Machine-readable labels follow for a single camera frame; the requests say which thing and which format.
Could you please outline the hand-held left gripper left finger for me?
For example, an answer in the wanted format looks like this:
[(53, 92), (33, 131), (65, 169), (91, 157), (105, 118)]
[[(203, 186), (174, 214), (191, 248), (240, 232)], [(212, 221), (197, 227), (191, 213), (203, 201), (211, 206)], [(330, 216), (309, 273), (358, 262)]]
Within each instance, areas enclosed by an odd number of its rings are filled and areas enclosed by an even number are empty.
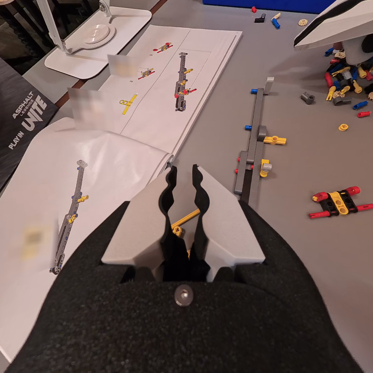
[(174, 203), (177, 168), (165, 169), (132, 198), (101, 259), (157, 270), (164, 264), (165, 280), (185, 279), (189, 258), (183, 239), (173, 233), (168, 211)]

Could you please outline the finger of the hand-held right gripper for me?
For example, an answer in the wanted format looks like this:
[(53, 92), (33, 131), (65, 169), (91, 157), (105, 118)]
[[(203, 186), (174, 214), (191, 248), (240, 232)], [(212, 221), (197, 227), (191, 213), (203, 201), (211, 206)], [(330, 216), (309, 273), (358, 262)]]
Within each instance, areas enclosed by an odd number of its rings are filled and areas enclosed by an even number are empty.
[(364, 0), (341, 15), (322, 21), (312, 20), (294, 39), (294, 49), (321, 47), (372, 32), (373, 1)]
[(351, 10), (357, 4), (363, 2), (363, 0), (342, 0), (334, 1), (330, 6), (328, 6), (324, 11), (322, 11), (314, 21), (326, 20), (338, 15), (341, 15), (348, 10)]

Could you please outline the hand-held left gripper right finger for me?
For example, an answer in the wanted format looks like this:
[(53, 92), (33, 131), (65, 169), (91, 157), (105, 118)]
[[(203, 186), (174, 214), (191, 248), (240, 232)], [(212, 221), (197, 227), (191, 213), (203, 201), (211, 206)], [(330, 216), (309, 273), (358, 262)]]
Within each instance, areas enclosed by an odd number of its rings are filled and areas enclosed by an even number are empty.
[(265, 255), (235, 195), (198, 165), (193, 165), (192, 175), (200, 210), (194, 249), (210, 268), (206, 280), (212, 282), (223, 267), (264, 262)]

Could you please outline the pile of colourful lego pieces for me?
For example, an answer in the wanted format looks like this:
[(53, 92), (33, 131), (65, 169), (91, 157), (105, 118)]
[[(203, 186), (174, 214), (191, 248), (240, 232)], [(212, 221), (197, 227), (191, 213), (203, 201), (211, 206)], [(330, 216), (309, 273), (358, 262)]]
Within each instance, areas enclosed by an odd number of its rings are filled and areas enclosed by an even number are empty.
[(324, 79), (328, 86), (326, 101), (334, 105), (347, 105), (351, 103), (345, 96), (347, 93), (362, 94), (367, 96), (367, 101), (373, 100), (372, 93), (372, 58), (357, 64), (350, 65), (346, 62), (343, 49), (328, 49), (325, 57), (331, 57)]

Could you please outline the long grey lego beam assembly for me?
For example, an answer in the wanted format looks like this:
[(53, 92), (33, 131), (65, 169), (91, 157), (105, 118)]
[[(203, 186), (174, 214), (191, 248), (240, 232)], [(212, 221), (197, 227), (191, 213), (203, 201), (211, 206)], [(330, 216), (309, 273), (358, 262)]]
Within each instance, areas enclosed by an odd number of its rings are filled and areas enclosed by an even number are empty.
[(236, 182), (234, 193), (240, 200), (256, 210), (259, 196), (260, 178), (265, 178), (272, 170), (269, 160), (263, 158), (264, 144), (284, 145), (286, 138), (267, 136), (267, 127), (261, 125), (261, 111), (264, 96), (267, 96), (272, 88), (274, 77), (268, 77), (264, 88), (252, 90), (256, 95), (253, 118), (251, 125), (245, 127), (250, 130), (250, 138), (247, 151), (241, 151), (236, 169)]

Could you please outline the red yellow black lego assembly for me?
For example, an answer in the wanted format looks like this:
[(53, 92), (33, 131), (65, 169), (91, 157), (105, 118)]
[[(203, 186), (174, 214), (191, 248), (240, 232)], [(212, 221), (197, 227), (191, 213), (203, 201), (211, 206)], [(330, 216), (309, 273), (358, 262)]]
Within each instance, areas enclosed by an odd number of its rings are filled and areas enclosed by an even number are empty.
[(359, 194), (361, 189), (358, 186), (349, 187), (332, 193), (319, 192), (312, 196), (312, 200), (319, 203), (322, 212), (310, 213), (310, 219), (332, 217), (357, 213), (363, 210), (362, 206), (356, 206), (352, 196)]

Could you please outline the lego instruction booklet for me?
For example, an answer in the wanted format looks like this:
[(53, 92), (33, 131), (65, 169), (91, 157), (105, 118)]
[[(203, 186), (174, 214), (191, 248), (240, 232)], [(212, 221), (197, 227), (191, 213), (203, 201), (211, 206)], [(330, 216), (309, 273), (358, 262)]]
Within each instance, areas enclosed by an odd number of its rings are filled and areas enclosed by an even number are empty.
[(55, 235), (71, 206), (79, 160), (88, 199), (63, 244), (67, 260), (123, 202), (163, 171), (193, 126), (242, 31), (150, 25), (129, 50), (131, 77), (110, 75), (76, 124), (65, 117), (31, 141), (1, 196), (1, 353), (9, 362), (30, 334), (56, 279)]

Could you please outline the black lego set box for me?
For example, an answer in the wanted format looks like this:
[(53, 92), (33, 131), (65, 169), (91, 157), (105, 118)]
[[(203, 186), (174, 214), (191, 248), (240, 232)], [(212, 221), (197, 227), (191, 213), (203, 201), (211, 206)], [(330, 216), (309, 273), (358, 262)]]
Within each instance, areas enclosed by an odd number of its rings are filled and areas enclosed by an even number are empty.
[(0, 189), (2, 190), (32, 139), (44, 129), (56, 105), (0, 60)]

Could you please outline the blue plastic bin stack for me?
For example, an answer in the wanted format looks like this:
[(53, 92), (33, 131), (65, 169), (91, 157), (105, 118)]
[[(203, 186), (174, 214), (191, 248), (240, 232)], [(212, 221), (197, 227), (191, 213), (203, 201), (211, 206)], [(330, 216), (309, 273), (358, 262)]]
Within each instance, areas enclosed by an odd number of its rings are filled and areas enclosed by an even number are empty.
[(320, 13), (330, 6), (333, 0), (203, 0), (204, 5), (241, 7), (264, 10), (282, 10), (299, 13)]

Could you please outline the white document stand wooden board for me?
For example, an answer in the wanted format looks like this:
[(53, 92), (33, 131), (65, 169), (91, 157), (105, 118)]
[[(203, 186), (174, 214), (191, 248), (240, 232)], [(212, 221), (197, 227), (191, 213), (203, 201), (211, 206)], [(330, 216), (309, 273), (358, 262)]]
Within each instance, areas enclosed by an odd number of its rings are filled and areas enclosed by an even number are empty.
[(37, 4), (57, 47), (45, 59), (47, 68), (77, 79), (90, 79), (108, 64), (108, 55), (120, 52), (152, 18), (148, 10), (110, 6), (99, 1), (99, 10), (62, 40), (49, 3)]

